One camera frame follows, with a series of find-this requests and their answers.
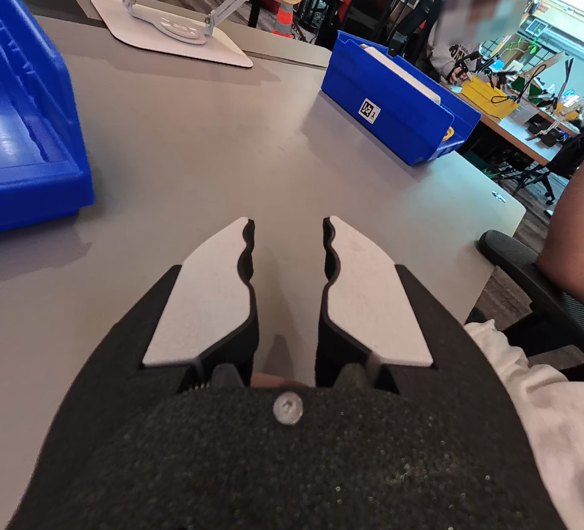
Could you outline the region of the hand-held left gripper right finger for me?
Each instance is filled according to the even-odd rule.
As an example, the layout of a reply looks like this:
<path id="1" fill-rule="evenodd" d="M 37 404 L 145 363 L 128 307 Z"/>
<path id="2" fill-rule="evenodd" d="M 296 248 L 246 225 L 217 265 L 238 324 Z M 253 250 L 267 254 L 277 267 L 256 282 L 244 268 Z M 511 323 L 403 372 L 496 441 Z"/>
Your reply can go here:
<path id="1" fill-rule="evenodd" d="M 373 388 L 396 388 L 390 366 L 429 368 L 433 357 L 393 259 L 338 216 L 323 220 L 326 284 L 315 384 L 330 388 L 347 365 Z"/>

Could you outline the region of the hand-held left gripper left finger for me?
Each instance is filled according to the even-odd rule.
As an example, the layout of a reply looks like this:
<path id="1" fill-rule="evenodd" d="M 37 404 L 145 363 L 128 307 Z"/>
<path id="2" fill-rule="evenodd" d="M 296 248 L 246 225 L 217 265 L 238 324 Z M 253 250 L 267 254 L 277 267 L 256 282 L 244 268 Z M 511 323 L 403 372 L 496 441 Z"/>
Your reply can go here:
<path id="1" fill-rule="evenodd" d="M 201 243 L 180 266 L 144 368 L 193 368 L 197 383 L 231 364 L 249 385 L 259 345 L 256 295 L 251 285 L 255 223 L 240 217 Z"/>

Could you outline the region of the blue plastic bin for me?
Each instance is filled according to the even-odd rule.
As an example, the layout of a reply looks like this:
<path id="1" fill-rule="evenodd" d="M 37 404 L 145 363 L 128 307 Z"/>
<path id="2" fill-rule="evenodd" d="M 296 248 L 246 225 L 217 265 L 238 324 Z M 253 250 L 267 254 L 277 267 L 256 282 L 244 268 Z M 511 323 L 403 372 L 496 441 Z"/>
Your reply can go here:
<path id="1" fill-rule="evenodd" d="M 436 92 L 437 105 L 370 56 L 361 44 L 383 54 L 388 48 L 339 30 L 321 89 L 407 165 L 454 152 L 481 120 L 479 111 L 402 57 L 398 66 Z"/>
<path id="2" fill-rule="evenodd" d="M 94 202 L 64 59 L 23 0 L 1 0 L 1 231 Z"/>

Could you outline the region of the white bottle with black cap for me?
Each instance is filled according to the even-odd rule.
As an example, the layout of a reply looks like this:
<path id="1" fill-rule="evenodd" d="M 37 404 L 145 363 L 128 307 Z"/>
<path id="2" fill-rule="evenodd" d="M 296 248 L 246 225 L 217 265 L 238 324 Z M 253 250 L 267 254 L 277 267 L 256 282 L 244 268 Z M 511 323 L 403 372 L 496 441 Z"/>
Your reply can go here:
<path id="1" fill-rule="evenodd" d="M 408 82 L 409 85 L 415 88 L 423 96 L 432 100 L 432 102 L 434 102 L 435 104 L 441 105 L 442 100 L 436 92 L 434 92 L 431 88 L 428 88 L 427 85 L 423 84 L 421 81 L 419 81 L 405 69 L 398 66 L 392 59 L 390 59 L 390 57 L 387 54 L 383 54 L 375 47 L 369 45 L 361 44 L 360 47 L 364 49 L 365 52 L 367 52 L 370 56 L 372 56 L 381 64 L 383 64 L 383 66 L 388 68 L 391 72 L 399 76 L 402 80 Z"/>

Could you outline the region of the person's right forearm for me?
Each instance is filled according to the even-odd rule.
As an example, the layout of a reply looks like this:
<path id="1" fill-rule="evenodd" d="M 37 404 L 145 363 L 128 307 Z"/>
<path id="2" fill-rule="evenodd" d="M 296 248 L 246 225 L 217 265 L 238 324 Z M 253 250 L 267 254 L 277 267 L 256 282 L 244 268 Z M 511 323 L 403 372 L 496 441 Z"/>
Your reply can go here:
<path id="1" fill-rule="evenodd" d="M 557 202 L 536 265 L 553 285 L 583 303 L 583 165 Z"/>

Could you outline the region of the light wooden table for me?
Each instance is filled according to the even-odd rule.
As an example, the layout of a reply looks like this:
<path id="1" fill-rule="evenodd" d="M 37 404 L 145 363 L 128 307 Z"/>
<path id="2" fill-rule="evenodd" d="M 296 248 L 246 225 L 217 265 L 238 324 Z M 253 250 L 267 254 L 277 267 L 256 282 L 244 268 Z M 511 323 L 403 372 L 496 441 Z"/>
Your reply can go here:
<path id="1" fill-rule="evenodd" d="M 556 143 L 553 147 L 548 147 L 538 138 L 532 140 L 528 139 L 530 133 L 524 126 L 526 122 L 522 121 L 522 110 L 526 109 L 527 106 L 520 106 L 519 109 L 501 120 L 486 114 L 480 107 L 472 103 L 470 99 L 466 98 L 466 96 L 461 93 L 454 92 L 454 95 L 473 109 L 479 111 L 481 122 L 486 127 L 539 165 L 545 166 L 553 160 L 563 148 L 563 144 L 561 143 Z"/>

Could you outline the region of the yellow bin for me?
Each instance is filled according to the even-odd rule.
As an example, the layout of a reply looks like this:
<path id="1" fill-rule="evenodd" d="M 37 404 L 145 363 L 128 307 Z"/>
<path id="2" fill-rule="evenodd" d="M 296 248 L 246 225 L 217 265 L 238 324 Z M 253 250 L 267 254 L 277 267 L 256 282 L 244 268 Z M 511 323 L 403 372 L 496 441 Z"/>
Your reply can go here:
<path id="1" fill-rule="evenodd" d="M 461 94 L 487 116 L 501 120 L 520 107 L 515 97 L 492 86 L 490 81 L 483 81 L 478 74 L 463 82 Z"/>

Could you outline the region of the white stand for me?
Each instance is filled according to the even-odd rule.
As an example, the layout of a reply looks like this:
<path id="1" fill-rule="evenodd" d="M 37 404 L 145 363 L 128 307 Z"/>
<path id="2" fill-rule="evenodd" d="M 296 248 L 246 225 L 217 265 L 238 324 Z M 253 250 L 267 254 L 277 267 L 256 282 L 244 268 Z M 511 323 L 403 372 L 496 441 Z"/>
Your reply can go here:
<path id="1" fill-rule="evenodd" d="M 141 5 L 136 0 L 90 0 L 111 34 L 147 51 L 249 69 L 252 60 L 218 25 L 250 0 L 225 0 L 204 22 Z"/>

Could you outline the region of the orange traffic cone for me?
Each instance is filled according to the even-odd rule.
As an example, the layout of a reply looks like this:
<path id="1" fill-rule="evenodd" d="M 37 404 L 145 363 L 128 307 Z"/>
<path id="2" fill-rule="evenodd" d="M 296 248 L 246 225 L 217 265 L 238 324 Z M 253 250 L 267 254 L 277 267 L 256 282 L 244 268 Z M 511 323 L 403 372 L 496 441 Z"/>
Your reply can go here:
<path id="1" fill-rule="evenodd" d="M 282 2 L 276 15 L 272 34 L 284 38 L 293 38 L 292 26 L 294 19 L 293 5 Z"/>

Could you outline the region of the dark desk mat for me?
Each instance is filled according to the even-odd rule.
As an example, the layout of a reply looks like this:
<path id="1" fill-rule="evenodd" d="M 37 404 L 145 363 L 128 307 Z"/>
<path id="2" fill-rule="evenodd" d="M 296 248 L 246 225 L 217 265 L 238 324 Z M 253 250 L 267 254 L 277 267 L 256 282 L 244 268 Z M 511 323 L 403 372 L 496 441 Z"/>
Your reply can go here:
<path id="1" fill-rule="evenodd" d="M 22 0 L 35 16 L 49 17 L 70 23 L 85 24 L 101 29 L 106 24 L 100 19 L 87 16 L 77 0 Z"/>

